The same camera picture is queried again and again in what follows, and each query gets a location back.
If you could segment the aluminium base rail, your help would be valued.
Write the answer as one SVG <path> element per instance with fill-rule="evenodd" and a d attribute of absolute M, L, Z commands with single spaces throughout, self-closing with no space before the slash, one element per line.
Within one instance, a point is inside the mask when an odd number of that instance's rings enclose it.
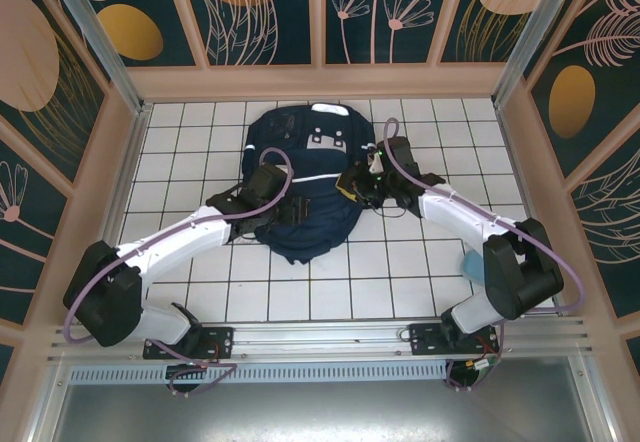
<path fill-rule="evenodd" d="M 411 319 L 345 322 L 230 323 L 230 360 L 236 363 L 390 361 L 412 358 Z M 532 316 L 504 326 L 500 342 L 505 358 L 590 355 L 595 348 L 579 317 Z M 46 348 L 49 362 L 67 364 L 141 363 L 145 342 L 132 339 L 109 348 L 95 341 L 66 342 L 56 329 Z"/>

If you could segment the light blue pouch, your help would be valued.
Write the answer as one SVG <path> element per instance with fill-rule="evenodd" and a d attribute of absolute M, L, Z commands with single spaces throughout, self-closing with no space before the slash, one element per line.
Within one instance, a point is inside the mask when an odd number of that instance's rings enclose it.
<path fill-rule="evenodd" d="M 484 261 L 480 253 L 476 251 L 466 253 L 462 259 L 460 271 L 471 282 L 478 285 L 485 284 Z"/>

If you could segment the navy blue backpack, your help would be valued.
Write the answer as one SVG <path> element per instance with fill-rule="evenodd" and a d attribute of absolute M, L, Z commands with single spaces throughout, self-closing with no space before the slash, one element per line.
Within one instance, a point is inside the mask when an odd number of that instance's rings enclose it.
<path fill-rule="evenodd" d="M 358 222 L 362 207 L 337 188 L 340 175 L 367 161 L 375 132 L 359 112 L 332 104 L 296 105 L 265 112 L 246 135 L 242 179 L 248 181 L 270 147 L 287 154 L 293 169 L 288 199 L 307 201 L 301 223 L 258 227 L 256 239 L 289 263 L 306 264 L 341 245 Z"/>

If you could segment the aluminium corner post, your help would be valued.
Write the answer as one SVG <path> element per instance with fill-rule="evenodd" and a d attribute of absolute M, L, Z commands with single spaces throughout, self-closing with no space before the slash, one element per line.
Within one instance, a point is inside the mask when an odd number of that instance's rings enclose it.
<path fill-rule="evenodd" d="M 543 39 L 550 31 L 566 0 L 539 0 L 507 59 L 493 89 L 493 107 L 500 112 L 521 80 L 522 75 Z"/>
<path fill-rule="evenodd" d="M 143 99 L 129 76 L 120 55 L 103 29 L 89 0 L 62 0 L 68 7 L 73 19 L 83 30 L 102 66 L 105 68 L 115 87 L 123 97 L 127 107 L 139 115 L 143 108 Z"/>

